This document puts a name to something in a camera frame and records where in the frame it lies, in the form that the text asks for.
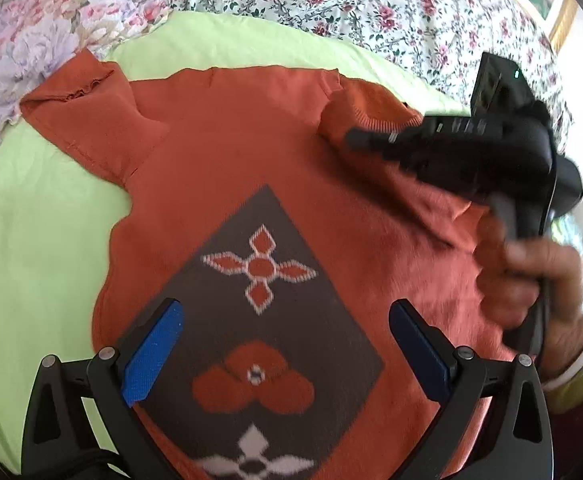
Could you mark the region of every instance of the black handle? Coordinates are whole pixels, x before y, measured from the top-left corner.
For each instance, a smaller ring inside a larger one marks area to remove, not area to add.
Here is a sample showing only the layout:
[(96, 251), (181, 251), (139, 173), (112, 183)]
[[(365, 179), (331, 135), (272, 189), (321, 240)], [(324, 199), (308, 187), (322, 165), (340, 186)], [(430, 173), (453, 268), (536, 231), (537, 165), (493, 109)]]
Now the black handle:
[[(492, 193), (488, 199), (492, 212), (507, 228), (507, 239), (536, 238), (542, 231), (542, 207), (526, 202), (516, 202), (502, 193)], [(549, 282), (539, 280), (540, 294), (527, 312), (523, 323), (503, 332), (503, 343), (518, 353), (539, 355), (545, 337), (549, 315)]]

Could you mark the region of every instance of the finger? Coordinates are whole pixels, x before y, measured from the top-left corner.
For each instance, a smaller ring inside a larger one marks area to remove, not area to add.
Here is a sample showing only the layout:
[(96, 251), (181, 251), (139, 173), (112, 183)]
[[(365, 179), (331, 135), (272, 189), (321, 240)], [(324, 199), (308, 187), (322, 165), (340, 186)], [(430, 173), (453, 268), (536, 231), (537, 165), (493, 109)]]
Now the finger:
[(583, 261), (576, 249), (548, 238), (507, 242), (505, 260), (511, 270), (552, 280), (579, 279), (583, 269)]
[(505, 330), (519, 327), (527, 317), (527, 309), (521, 306), (493, 303), (489, 300), (480, 302), (480, 310), (489, 321)]
[(504, 272), (507, 268), (505, 247), (501, 242), (481, 242), (474, 250), (474, 260), (485, 270)]
[(483, 271), (478, 274), (476, 285), (487, 301), (525, 311), (540, 294), (539, 284), (535, 280), (506, 274)]
[(502, 243), (506, 232), (503, 222), (491, 213), (482, 216), (476, 228), (478, 239), (484, 242)]

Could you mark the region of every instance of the green sleeve cuff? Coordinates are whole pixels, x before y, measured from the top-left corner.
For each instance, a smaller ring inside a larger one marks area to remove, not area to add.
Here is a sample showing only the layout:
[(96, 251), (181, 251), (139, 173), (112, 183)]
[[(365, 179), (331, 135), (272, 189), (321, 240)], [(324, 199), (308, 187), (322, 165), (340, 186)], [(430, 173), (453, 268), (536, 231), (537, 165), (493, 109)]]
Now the green sleeve cuff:
[(583, 402), (583, 367), (567, 384), (545, 394), (547, 408), (554, 415), (572, 410)]

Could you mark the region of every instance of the white wristband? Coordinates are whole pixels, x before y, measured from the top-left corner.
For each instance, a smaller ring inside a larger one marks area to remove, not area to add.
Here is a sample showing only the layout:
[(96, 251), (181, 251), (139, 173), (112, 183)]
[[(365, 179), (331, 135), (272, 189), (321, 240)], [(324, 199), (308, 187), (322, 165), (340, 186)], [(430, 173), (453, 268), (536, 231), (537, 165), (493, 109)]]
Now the white wristband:
[(583, 368), (583, 351), (577, 357), (577, 359), (570, 365), (570, 367), (561, 373), (555, 379), (542, 383), (542, 390), (545, 393), (558, 390), (561, 386), (565, 386), (575, 375)]

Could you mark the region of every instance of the human hand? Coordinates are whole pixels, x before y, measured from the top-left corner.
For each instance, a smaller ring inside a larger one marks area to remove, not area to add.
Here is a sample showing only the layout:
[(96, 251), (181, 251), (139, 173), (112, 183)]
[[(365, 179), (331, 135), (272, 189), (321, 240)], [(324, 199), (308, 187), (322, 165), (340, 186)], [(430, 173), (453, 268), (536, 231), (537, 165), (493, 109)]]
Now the human hand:
[(548, 238), (505, 242), (505, 226), (495, 216), (478, 224), (474, 258), (481, 266), (476, 280), (480, 308), (504, 330), (521, 325), (536, 301), (539, 277), (551, 280), (553, 296), (541, 378), (559, 376), (583, 350), (583, 261), (578, 251)]

